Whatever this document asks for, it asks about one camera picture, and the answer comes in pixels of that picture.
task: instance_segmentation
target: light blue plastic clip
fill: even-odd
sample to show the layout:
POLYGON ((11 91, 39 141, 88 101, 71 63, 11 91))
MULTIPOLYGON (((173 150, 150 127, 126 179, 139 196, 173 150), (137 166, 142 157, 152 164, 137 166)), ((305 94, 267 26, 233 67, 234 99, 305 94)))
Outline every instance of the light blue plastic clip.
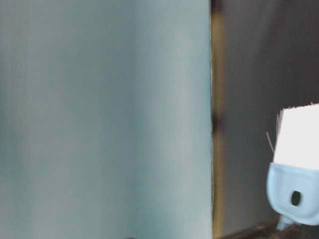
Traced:
POLYGON ((319 170, 271 163, 267 195, 272 208, 281 214, 278 230, 293 223, 319 225, 319 170))

